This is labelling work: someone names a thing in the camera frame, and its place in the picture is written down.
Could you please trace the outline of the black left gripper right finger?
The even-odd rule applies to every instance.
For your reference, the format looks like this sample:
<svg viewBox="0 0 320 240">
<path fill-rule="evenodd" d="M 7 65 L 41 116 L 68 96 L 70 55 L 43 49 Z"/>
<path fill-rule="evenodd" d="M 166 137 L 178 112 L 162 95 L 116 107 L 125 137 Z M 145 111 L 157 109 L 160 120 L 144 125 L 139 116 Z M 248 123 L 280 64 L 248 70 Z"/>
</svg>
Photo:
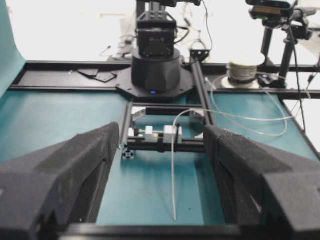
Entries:
<svg viewBox="0 0 320 240">
<path fill-rule="evenodd" d="M 207 125 L 211 161 L 229 240 L 317 240 L 320 164 Z"/>
</svg>

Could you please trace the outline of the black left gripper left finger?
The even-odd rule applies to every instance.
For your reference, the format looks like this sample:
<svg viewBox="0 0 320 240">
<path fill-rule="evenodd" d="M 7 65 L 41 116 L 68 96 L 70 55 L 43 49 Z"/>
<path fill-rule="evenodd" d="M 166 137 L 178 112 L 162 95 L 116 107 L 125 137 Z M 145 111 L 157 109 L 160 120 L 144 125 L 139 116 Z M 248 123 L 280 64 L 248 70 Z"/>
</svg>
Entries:
<svg viewBox="0 0 320 240">
<path fill-rule="evenodd" d="M 120 140 L 109 123 L 0 164 L 0 237 L 36 240 L 44 226 L 97 221 Z"/>
</svg>

